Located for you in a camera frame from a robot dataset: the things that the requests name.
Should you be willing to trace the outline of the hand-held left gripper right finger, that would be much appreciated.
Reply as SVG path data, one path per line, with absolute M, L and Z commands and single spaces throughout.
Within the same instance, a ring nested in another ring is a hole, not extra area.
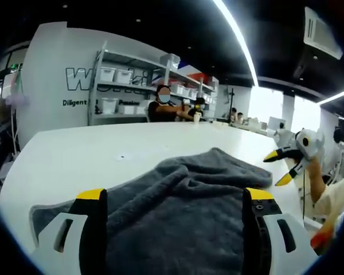
M 242 274 L 303 274 L 318 258 L 307 230 L 264 190 L 243 191 Z

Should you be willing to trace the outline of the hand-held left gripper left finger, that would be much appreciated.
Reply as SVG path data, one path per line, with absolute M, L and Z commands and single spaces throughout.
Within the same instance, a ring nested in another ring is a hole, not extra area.
M 107 190 L 80 193 L 39 233 L 32 259 L 43 274 L 103 274 L 107 240 Z

